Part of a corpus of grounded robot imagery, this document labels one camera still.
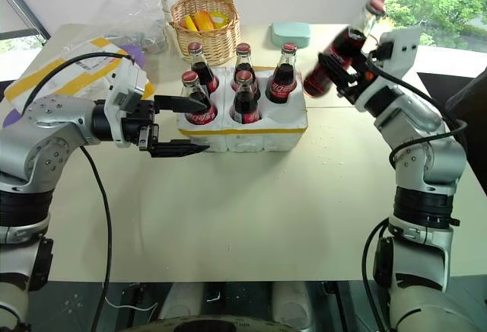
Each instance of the coca-cola bottle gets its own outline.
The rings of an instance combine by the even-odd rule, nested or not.
[[[267,82],[266,96],[276,104],[288,102],[289,94],[296,88],[294,75],[296,50],[294,43],[286,43],[282,46],[281,59],[275,67],[274,75]]]
[[[183,93],[186,97],[193,98],[204,105],[206,108],[195,113],[185,113],[186,119],[196,125],[205,125],[213,121],[218,112],[216,106],[210,101],[208,92],[201,87],[198,80],[198,75],[193,71],[186,71],[181,76],[183,81]]]
[[[238,89],[237,73],[240,71],[249,71],[252,73],[252,89],[256,99],[260,99],[259,83],[257,82],[256,73],[253,71],[252,62],[250,61],[250,45],[240,43],[237,45],[237,63],[235,64],[234,80],[231,87],[236,91]]]
[[[333,40],[323,54],[331,55],[344,69],[347,69],[352,64],[352,60],[360,54],[375,22],[384,15],[384,3],[381,0],[370,0],[362,13]],[[319,63],[303,82],[304,90],[311,97],[323,96],[332,84],[333,82]]]
[[[252,89],[252,73],[240,71],[237,73],[238,89],[235,94],[234,106],[230,109],[230,116],[240,124],[251,124],[260,120],[257,99]]]
[[[191,58],[191,70],[198,74],[200,85],[207,90],[208,94],[212,94],[218,88],[220,81],[206,62],[203,45],[197,42],[189,43],[188,53]]]

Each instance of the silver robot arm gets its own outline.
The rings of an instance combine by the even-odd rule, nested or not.
[[[195,112],[198,101],[171,96],[141,100],[145,73],[124,59],[106,101],[50,95],[0,131],[0,329],[28,330],[28,292],[48,280],[53,240],[45,237],[49,205],[62,169],[82,145],[135,144],[152,157],[205,150],[187,140],[158,142],[159,110]]]
[[[376,65],[401,78],[414,63],[419,31],[384,34]],[[320,55],[322,67],[340,95],[357,110],[375,117],[374,125],[392,149],[413,139],[443,134],[441,117],[416,96],[375,75],[365,56],[349,75]],[[406,146],[394,156],[396,196],[388,230],[374,261],[374,278],[390,295],[390,326],[400,332],[478,331],[465,311],[444,292],[450,273],[453,237],[451,212],[457,182],[466,166],[463,147],[453,136]]]

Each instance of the bottle holder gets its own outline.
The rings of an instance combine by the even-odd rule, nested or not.
[[[235,91],[231,88],[234,68],[216,68],[220,79],[218,89],[211,95],[217,107],[216,118],[205,125],[188,122],[184,113],[177,114],[178,130],[195,143],[210,145],[207,152],[286,152],[293,149],[307,129],[301,74],[296,74],[297,86],[289,94],[288,102],[275,104],[266,96],[267,81],[274,69],[253,67],[259,82],[259,110],[262,119],[251,124],[240,124],[230,116]]]

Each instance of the white table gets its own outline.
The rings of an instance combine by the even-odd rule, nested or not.
[[[341,28],[313,26],[312,46],[299,50],[298,68],[309,70],[317,51]],[[30,69],[79,30],[62,27]],[[270,45],[266,27],[245,27],[243,39],[252,45],[254,64],[275,65],[279,49]],[[418,62],[423,52],[434,54],[428,49],[419,49]],[[186,68],[174,53],[150,56],[146,66],[159,94],[179,94]],[[364,241],[393,209],[389,149],[373,118],[345,99],[330,93],[307,99],[307,105],[308,131],[287,153],[151,159],[135,147],[90,147],[113,219],[112,281],[360,279]],[[8,103],[0,104],[1,120],[9,110]],[[182,138],[175,114],[163,113],[157,122],[161,140]],[[49,278],[101,281],[103,203],[80,151],[65,166],[51,212]],[[487,273],[487,259],[480,256],[487,242],[487,197],[469,166],[455,196],[454,216],[462,225],[455,228],[452,275]]]

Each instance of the wicker basket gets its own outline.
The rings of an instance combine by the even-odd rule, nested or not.
[[[198,41],[203,44],[209,64],[222,64],[235,56],[240,42],[240,21],[234,0],[180,0],[171,9],[169,1],[161,0],[170,29],[175,30],[177,46],[183,58],[189,61],[188,44]],[[180,22],[187,14],[198,10],[217,11],[228,16],[228,24],[210,31],[191,31],[181,27]]]

